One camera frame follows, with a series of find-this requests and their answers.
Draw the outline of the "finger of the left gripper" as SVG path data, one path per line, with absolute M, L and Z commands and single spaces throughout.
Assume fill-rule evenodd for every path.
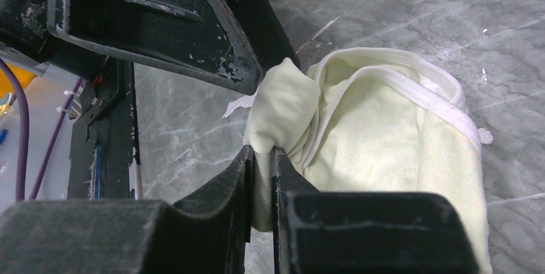
M 264 71 L 281 64 L 286 58 L 299 66 L 299 58 L 269 0 L 226 2 L 249 39 Z

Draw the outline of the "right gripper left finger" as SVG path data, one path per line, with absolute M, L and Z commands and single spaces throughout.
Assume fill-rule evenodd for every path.
M 1 215 L 2 273 L 243 273 L 254 153 L 174 204 L 27 201 Z

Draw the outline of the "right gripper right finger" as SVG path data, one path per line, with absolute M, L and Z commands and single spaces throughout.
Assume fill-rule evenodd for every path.
M 444 197 L 320 192 L 274 148 L 276 273 L 477 273 L 458 213 Z

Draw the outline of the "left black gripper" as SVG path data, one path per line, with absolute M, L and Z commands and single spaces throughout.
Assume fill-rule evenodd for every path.
M 262 76 L 225 0 L 1 0 L 3 58 L 94 78 L 103 55 L 245 95 Z

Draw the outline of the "cream cloth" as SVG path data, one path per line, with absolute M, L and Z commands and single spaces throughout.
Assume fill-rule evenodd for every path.
M 253 228 L 273 228 L 271 160 L 286 151 L 321 191 L 432 192 L 460 215 L 491 273 L 481 138 L 460 83 L 414 53 L 350 48 L 301 72 L 291 59 L 256 92 L 244 144 L 256 158 Z

